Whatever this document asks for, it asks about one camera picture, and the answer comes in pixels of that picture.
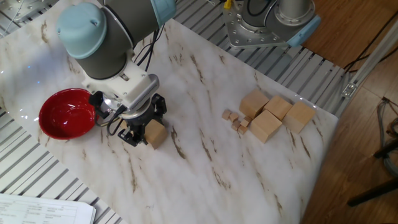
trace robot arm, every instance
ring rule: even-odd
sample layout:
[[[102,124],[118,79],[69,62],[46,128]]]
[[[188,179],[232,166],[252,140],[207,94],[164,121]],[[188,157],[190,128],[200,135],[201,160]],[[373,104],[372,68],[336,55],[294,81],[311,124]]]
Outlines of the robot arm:
[[[118,135],[133,146],[146,143],[145,126],[152,119],[162,123],[166,106],[155,94],[159,79],[132,62],[131,50],[174,14],[175,0],[112,0],[102,8],[88,2],[70,6],[57,21],[60,40],[85,71],[90,103],[102,118],[109,115],[101,111],[104,103],[115,111],[113,118],[124,119],[127,130]],[[113,135],[111,121],[107,129]]]

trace red bowl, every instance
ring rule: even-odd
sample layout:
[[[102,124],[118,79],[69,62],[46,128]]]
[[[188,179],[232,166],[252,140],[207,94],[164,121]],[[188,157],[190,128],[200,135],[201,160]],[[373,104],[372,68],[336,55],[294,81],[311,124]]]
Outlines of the red bowl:
[[[54,139],[69,140],[86,134],[93,128],[95,110],[88,103],[90,93],[79,88],[59,91],[42,106],[39,125]]]

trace black tripod leg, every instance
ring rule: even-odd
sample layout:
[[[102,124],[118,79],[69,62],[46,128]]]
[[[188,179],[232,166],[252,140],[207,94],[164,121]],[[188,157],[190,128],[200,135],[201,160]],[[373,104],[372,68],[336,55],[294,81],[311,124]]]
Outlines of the black tripod leg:
[[[367,202],[368,200],[374,199],[378,196],[393,191],[395,189],[398,189],[398,178],[392,179],[382,185],[379,185],[371,190],[368,190],[367,192],[361,193],[358,196],[350,198],[347,204],[350,207],[354,207],[361,203]]]

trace mounting plate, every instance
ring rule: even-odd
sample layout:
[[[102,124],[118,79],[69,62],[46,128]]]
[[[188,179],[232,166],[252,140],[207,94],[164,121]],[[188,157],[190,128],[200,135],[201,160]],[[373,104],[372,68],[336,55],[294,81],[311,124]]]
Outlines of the mounting plate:
[[[246,49],[288,46],[285,41],[266,27],[250,26],[242,19],[241,15],[241,11],[237,11],[234,6],[231,9],[223,9],[223,18],[228,30],[229,41],[233,47]]]

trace wooden cube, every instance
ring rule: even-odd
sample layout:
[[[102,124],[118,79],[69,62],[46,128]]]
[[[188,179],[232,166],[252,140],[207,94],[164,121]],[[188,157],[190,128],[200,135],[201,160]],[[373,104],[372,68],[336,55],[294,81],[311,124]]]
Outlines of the wooden cube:
[[[279,119],[279,121],[282,121],[292,106],[293,105],[285,101],[282,97],[274,96],[266,104],[264,109],[271,112],[275,117]]]
[[[314,115],[315,110],[299,101],[287,112],[282,122],[291,131],[298,134]]]
[[[236,121],[234,121],[234,123],[232,123],[231,128],[232,128],[234,131],[237,131],[240,125],[241,125],[241,123],[240,123],[238,120],[236,120]]]
[[[247,127],[244,127],[244,126],[239,126],[239,128],[238,128],[238,132],[239,133],[241,133],[241,134],[244,134],[244,133],[246,133],[246,131],[248,131],[248,128]]]
[[[268,98],[262,94],[260,90],[255,89],[242,99],[239,110],[244,115],[254,119],[261,113],[264,105],[268,103],[268,101]]]
[[[239,115],[237,113],[231,113],[229,118],[232,122],[235,122],[239,118]]]
[[[224,110],[224,113],[223,113],[222,117],[223,117],[224,120],[227,121],[229,119],[230,115],[231,115],[230,110]]]
[[[167,138],[168,133],[163,124],[156,120],[149,121],[145,127],[145,139],[154,149],[157,149]]]
[[[282,125],[271,112],[265,110],[257,118],[251,122],[250,131],[257,137],[262,143],[266,143]]]
[[[250,122],[251,122],[251,119],[248,116],[244,117],[243,120],[241,121],[241,126],[247,128],[249,126]]]

